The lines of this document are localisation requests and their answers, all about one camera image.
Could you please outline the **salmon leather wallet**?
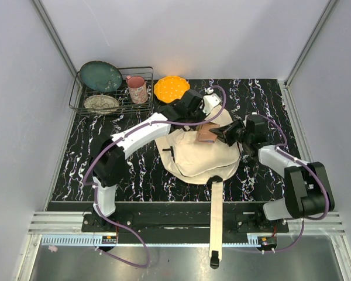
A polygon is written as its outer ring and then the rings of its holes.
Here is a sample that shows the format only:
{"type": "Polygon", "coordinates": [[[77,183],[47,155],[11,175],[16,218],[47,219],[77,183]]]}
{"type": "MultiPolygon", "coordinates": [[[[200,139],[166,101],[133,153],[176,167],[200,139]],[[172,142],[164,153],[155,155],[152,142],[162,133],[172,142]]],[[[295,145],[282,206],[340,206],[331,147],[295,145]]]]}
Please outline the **salmon leather wallet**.
{"type": "Polygon", "coordinates": [[[196,141],[202,143],[214,143],[217,140],[217,135],[210,129],[217,129],[220,125],[215,123],[207,123],[197,126],[196,141]]]}

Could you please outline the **cream canvas backpack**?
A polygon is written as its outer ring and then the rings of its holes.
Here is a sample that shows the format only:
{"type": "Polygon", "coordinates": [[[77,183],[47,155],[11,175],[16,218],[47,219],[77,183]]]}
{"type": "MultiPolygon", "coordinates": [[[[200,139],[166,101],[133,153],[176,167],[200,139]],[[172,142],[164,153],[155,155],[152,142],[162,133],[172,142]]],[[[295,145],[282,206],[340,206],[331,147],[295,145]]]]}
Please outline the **cream canvas backpack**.
{"type": "Polygon", "coordinates": [[[209,258],[210,267],[217,269],[222,260],[223,183],[238,169],[240,147],[228,146],[218,139],[201,142],[198,134],[198,129],[176,129],[155,143],[168,172],[188,184],[211,185],[209,258]]]}

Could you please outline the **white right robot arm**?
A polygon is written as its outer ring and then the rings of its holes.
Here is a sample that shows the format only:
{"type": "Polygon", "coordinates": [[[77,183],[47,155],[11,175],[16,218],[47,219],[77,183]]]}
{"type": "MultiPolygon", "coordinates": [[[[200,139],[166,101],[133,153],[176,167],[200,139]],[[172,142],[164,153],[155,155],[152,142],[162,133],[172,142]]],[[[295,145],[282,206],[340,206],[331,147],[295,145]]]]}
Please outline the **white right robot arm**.
{"type": "Polygon", "coordinates": [[[269,128],[276,123],[260,114],[251,114],[243,121],[211,129],[228,146],[240,144],[245,154],[257,163],[279,174],[285,184],[281,199],[263,205],[263,212],[254,217],[257,230],[267,232],[276,220],[307,218],[321,220],[335,208],[335,201],[325,166],[307,162],[283,151],[287,143],[269,140],[269,128]]]}

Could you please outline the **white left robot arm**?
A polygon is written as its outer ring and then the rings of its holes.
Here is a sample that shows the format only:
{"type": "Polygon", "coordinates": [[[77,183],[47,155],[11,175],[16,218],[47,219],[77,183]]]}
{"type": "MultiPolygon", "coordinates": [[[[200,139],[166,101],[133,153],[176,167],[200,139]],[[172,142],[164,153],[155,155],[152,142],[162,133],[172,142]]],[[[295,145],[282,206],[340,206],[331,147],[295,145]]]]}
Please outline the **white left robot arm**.
{"type": "Polygon", "coordinates": [[[92,177],[95,191],[94,225],[103,232],[114,226],[115,196],[118,183],[128,168],[127,159],[149,142],[169,134],[172,125],[202,121],[206,117],[204,94],[186,91],[180,99],[160,106],[148,119],[106,140],[90,160],[83,182],[92,177]]]}

